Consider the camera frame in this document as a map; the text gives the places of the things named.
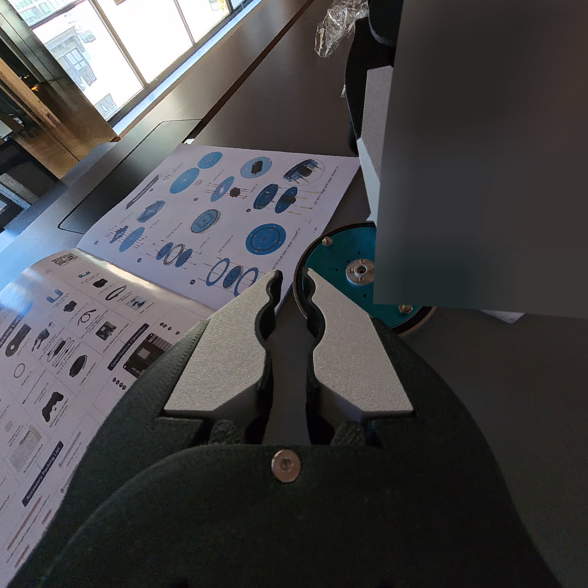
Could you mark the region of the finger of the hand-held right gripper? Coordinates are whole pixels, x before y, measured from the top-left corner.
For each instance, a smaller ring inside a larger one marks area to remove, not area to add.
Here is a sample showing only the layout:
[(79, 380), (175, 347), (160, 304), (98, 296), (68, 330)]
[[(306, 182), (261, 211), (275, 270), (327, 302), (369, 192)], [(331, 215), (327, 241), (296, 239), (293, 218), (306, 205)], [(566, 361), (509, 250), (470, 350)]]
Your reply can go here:
[(376, 220), (378, 215), (381, 165), (392, 76), (393, 67), (387, 65), (369, 70), (366, 77), (362, 131), (357, 140), (357, 148), (371, 210), (368, 220)]

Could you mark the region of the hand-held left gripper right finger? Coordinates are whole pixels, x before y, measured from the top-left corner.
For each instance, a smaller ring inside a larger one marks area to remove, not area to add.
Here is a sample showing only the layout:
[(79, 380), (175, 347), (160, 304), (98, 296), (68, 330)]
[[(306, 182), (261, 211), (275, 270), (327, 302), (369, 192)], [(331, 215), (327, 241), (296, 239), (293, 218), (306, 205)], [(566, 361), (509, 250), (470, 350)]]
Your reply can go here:
[(313, 350), (319, 414), (328, 422), (409, 415), (413, 406), (371, 317), (313, 269), (311, 301), (324, 332)]

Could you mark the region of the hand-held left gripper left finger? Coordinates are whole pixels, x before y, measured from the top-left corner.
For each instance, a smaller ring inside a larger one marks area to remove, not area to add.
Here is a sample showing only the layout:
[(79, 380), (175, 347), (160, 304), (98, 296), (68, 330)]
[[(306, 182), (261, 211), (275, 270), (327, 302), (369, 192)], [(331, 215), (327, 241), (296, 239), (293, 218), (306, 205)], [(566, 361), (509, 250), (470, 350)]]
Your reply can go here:
[(273, 270), (212, 315), (166, 406), (171, 416), (259, 416), (271, 406), (266, 340), (282, 273)]

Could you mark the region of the round teal turntable disc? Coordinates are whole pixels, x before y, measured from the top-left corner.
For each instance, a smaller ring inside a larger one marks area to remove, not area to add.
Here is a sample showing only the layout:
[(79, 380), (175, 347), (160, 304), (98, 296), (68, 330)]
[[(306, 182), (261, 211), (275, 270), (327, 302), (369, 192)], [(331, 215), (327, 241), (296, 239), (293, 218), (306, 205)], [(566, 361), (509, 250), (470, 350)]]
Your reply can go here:
[(307, 318), (305, 295), (308, 285), (303, 270), (310, 268), (400, 336), (428, 320), (435, 311), (434, 307), (373, 302), (375, 247), (376, 225), (371, 221), (349, 224), (316, 239), (298, 262), (293, 285), (296, 302), (304, 317)]

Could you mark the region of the dark grey desk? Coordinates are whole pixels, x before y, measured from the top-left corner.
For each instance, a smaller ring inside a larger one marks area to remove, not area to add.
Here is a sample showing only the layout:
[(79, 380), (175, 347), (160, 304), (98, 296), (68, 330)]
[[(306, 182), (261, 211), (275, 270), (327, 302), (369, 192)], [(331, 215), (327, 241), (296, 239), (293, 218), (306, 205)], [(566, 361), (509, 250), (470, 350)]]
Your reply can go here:
[[(341, 98), (349, 42), (322, 59), (308, 8), (195, 142), (348, 155)], [(405, 341), (451, 386), (487, 438), (518, 512), (565, 587), (587, 587), (587, 320), (526, 314), (507, 324), (438, 308)]]

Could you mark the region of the crumpled clear plastic bag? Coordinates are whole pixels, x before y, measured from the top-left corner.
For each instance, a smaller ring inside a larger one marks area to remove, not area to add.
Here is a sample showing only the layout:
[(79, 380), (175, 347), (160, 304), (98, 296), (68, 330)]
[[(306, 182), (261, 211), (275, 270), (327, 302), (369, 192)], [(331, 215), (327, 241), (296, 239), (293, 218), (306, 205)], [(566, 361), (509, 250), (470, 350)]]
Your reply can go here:
[(331, 55), (339, 42), (353, 31), (355, 22), (368, 13), (368, 1), (334, 1), (318, 24), (315, 52), (321, 57)]

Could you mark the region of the open instruction booklet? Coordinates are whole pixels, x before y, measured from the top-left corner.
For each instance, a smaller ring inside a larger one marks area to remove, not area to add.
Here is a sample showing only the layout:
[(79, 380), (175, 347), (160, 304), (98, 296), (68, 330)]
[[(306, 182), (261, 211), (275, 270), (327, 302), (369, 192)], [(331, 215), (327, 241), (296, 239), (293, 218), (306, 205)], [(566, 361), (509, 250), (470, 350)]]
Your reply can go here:
[(105, 418), (199, 321), (298, 258), (358, 158), (178, 146), (77, 245), (1, 292), (1, 587)]

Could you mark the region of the large window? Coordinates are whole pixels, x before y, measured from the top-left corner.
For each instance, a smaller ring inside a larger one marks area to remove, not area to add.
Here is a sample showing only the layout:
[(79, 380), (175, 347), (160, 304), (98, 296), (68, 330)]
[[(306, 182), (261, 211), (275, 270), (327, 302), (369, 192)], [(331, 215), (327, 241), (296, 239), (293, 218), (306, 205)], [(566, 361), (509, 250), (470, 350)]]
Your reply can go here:
[(109, 123), (119, 122), (249, 1), (8, 1)]

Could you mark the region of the wooden cabinet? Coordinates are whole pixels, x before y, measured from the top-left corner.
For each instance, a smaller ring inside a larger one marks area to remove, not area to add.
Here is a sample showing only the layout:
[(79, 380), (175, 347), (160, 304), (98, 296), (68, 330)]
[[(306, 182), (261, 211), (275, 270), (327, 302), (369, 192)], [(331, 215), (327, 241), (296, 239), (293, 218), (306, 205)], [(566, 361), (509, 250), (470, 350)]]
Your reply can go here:
[(2, 59), (1, 88), (32, 122), (13, 138), (57, 178), (99, 144), (121, 139), (72, 82), (30, 88)]

